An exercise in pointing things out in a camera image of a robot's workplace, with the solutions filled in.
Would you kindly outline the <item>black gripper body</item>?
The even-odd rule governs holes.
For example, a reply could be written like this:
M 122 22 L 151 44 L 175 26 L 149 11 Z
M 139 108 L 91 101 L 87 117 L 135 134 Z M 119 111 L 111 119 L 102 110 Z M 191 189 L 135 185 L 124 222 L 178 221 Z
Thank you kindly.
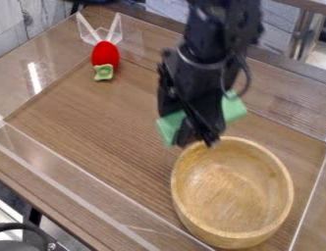
M 199 63 L 182 47 L 163 49 L 158 73 L 170 75 L 182 111 L 202 125 L 202 142 L 211 147 L 226 130 L 222 98 L 233 90 L 240 97 L 250 85 L 250 70 L 245 53 L 232 53 L 215 63 Z

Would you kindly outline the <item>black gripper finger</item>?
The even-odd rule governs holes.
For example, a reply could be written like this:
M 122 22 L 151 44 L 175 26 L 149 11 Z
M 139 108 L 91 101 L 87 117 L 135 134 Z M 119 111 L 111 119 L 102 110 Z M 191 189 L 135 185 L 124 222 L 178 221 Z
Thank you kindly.
M 165 117 L 169 114 L 181 111 L 183 109 L 175 86 L 170 75 L 159 76 L 158 86 L 158 112 L 159 116 Z
M 202 140 L 202 125 L 195 117 L 185 117 L 177 131 L 175 144 L 179 148 L 185 148 L 187 144 Z

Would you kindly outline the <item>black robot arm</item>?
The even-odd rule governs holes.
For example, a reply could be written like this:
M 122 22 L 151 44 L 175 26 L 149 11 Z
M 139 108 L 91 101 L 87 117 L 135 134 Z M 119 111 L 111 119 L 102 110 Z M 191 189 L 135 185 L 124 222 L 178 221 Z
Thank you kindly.
M 213 145 L 226 124 L 246 114 L 252 80 L 248 47 L 264 31 L 260 0 L 186 0 L 179 43 L 158 64 L 158 132 L 167 146 Z

